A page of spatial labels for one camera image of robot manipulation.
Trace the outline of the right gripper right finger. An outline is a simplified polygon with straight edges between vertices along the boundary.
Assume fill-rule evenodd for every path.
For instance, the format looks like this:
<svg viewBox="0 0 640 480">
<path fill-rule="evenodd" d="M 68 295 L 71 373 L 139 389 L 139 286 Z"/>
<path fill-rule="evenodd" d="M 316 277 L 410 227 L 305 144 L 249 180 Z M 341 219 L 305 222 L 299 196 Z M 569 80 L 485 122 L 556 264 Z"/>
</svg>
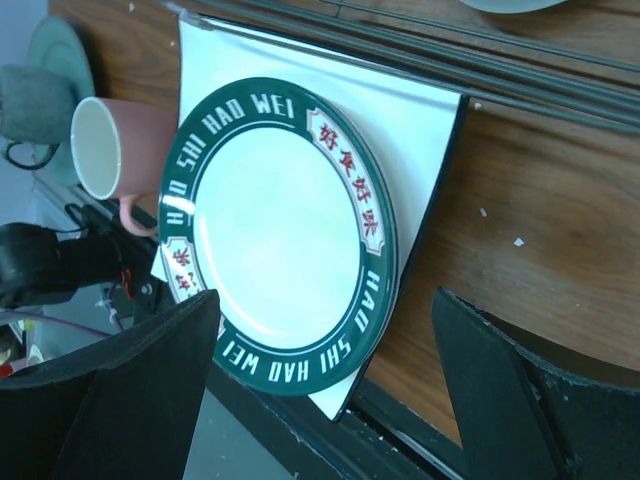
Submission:
<svg viewBox="0 0 640 480">
<path fill-rule="evenodd" d="M 639 373 L 436 290 L 431 317 L 472 479 L 636 479 Z"/>
</svg>

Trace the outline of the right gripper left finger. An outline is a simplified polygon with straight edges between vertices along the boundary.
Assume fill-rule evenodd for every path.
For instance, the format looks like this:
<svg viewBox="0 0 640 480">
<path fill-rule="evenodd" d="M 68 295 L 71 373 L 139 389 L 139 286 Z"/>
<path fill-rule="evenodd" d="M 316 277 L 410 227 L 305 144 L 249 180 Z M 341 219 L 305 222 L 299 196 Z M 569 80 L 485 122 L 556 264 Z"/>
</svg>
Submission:
<svg viewBox="0 0 640 480">
<path fill-rule="evenodd" d="M 3 379 L 2 478 L 182 478 L 220 317 L 205 290 Z"/>
</svg>

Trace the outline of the green rim white plate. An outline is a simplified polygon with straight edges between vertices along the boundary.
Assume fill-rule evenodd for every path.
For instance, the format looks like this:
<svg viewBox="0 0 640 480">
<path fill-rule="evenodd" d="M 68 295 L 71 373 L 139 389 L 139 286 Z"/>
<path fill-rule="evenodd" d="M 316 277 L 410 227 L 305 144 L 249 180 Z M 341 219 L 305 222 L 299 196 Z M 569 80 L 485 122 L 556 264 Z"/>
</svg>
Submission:
<svg viewBox="0 0 640 480">
<path fill-rule="evenodd" d="M 399 242 L 379 162 L 347 112 L 297 84 L 221 86 L 181 123 L 160 189 L 177 301 L 220 299 L 215 361 L 306 396 L 354 373 L 396 303 Z"/>
</svg>

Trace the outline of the pink mug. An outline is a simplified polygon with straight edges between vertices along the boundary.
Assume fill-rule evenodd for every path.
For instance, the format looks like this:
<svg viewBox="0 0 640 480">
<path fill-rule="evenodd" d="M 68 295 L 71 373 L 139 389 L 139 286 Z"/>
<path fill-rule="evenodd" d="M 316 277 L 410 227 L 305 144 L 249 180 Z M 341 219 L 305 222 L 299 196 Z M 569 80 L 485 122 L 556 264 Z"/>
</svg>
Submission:
<svg viewBox="0 0 640 480">
<path fill-rule="evenodd" d="M 159 191 L 178 127 L 176 112 L 156 105 L 86 97 L 73 114 L 72 161 L 84 190 L 97 200 L 117 200 L 119 220 L 139 237 L 156 234 L 133 217 L 138 199 Z"/>
</svg>

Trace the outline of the blue floral small bowl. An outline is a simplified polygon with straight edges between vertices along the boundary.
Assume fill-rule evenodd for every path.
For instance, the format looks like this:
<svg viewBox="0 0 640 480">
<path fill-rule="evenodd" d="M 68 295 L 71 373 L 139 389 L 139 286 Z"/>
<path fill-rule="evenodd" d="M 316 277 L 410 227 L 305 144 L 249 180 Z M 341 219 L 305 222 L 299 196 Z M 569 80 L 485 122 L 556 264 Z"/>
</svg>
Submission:
<svg viewBox="0 0 640 480">
<path fill-rule="evenodd" d="M 565 3 L 566 0 L 460 0 L 461 3 L 491 14 L 522 14 Z"/>
</svg>

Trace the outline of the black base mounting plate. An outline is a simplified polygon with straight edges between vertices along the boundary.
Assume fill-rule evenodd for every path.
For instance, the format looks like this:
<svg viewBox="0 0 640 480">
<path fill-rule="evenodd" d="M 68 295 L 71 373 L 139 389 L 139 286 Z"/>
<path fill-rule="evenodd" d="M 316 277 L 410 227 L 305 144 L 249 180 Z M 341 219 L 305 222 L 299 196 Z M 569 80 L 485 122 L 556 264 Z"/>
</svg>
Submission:
<svg viewBox="0 0 640 480">
<path fill-rule="evenodd" d="M 144 321 L 173 306 L 168 288 L 150 272 L 155 247 L 117 224 L 115 206 L 96 203 L 77 187 L 45 174 L 35 177 L 36 198 L 50 218 L 72 219 L 68 204 L 87 207 L 92 233 L 114 233 L 133 265 L 134 319 Z M 254 392 L 210 370 L 207 394 L 298 479 L 462 479 L 462 449 L 409 407 L 368 379 L 353 389 L 338 421 L 308 398 Z"/>
</svg>

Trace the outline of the white square plate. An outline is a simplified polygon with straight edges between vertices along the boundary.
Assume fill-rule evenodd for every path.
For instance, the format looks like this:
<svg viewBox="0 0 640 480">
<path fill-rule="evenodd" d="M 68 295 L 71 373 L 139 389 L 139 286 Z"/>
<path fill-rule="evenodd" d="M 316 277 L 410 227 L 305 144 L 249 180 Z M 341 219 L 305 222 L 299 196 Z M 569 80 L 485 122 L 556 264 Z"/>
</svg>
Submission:
<svg viewBox="0 0 640 480">
<path fill-rule="evenodd" d="M 347 112 L 364 133 L 389 190 L 399 242 L 399 293 L 450 157 L 464 97 L 330 50 L 212 18 L 182 15 L 179 33 L 179 128 L 214 90 L 253 77 L 297 84 Z M 373 352 L 347 378 L 306 396 L 327 416 L 336 416 Z"/>
</svg>

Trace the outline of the grey green cup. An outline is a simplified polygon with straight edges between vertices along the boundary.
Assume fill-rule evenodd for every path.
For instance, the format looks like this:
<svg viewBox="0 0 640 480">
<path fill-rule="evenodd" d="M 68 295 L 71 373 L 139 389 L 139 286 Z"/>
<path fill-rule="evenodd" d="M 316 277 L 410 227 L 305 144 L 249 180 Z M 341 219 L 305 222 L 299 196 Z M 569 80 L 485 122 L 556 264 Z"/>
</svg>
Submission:
<svg viewBox="0 0 640 480">
<path fill-rule="evenodd" d="M 1 136 L 55 145 L 69 136 L 77 105 L 69 82 L 41 67 L 1 66 Z"/>
</svg>

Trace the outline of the grey green plate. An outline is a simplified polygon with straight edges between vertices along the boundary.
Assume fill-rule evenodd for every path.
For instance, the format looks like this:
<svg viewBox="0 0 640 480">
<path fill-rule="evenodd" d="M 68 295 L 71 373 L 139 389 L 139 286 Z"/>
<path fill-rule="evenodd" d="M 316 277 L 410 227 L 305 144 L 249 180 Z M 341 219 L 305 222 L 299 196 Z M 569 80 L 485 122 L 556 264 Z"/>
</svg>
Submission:
<svg viewBox="0 0 640 480">
<path fill-rule="evenodd" d="M 32 35 L 27 64 L 44 72 L 52 82 L 46 101 L 51 135 L 35 147 L 36 164 L 59 184 L 74 186 L 79 180 L 71 155 L 71 119 L 79 101 L 95 94 L 84 46 L 67 21 L 49 16 Z"/>
</svg>

